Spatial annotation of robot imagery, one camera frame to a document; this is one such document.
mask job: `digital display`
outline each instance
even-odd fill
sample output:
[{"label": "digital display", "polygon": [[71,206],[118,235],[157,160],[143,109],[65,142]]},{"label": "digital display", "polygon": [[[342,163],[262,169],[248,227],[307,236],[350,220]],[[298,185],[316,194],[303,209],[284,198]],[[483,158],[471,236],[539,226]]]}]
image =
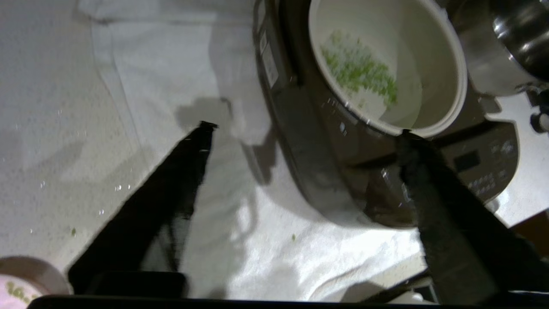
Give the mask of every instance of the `digital display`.
[{"label": "digital display", "polygon": [[471,169],[480,164],[480,158],[477,151],[468,152],[453,160],[458,173]]}]

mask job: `white countertop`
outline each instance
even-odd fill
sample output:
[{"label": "white countertop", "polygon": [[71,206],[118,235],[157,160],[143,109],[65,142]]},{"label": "white countertop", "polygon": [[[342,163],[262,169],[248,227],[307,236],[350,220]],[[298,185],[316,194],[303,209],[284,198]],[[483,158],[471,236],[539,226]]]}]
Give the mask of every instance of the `white countertop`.
[{"label": "white countertop", "polygon": [[[150,168],[75,10],[75,0],[0,2],[0,256],[35,256],[62,271]],[[500,102],[494,118],[517,119],[519,132],[519,167],[498,197],[497,215],[513,225],[549,206],[549,138],[530,128],[524,95]],[[372,282],[389,286],[422,268],[418,254]]]}]

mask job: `white towel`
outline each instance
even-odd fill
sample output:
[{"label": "white towel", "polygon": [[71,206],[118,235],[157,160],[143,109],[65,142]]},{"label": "white towel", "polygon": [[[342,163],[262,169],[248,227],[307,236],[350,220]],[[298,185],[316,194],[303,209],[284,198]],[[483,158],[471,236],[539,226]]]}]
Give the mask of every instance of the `white towel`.
[{"label": "white towel", "polygon": [[325,299],[420,252],[414,230],[349,229],[304,200],[257,77],[253,1],[85,0],[94,56],[135,147],[158,164],[220,125],[180,269],[192,297]]}]

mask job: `white inner pot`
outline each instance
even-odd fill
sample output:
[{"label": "white inner pot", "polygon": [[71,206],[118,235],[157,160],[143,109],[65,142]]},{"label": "white inner pot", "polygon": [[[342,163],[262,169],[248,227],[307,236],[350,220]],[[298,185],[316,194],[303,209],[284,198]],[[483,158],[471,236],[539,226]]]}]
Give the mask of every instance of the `white inner pot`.
[{"label": "white inner pot", "polygon": [[430,137],[460,113],[465,58],[432,0],[312,0],[309,32],[328,85],[368,125]]}]

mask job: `stainless steel pot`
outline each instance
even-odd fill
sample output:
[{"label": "stainless steel pot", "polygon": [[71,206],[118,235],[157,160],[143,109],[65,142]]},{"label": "stainless steel pot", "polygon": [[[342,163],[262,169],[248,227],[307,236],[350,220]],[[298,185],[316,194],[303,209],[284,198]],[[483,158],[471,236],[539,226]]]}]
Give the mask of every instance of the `stainless steel pot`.
[{"label": "stainless steel pot", "polygon": [[549,1],[466,0],[452,16],[475,89],[549,89]]}]

